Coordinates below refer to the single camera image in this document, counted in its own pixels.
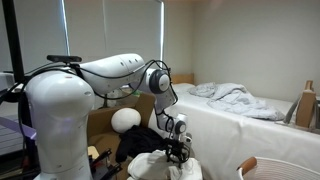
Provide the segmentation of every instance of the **wooden bed frame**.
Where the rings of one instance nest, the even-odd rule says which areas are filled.
[[[179,83],[189,83],[194,84],[194,74],[172,74],[171,75],[171,82],[172,84],[179,84]]]

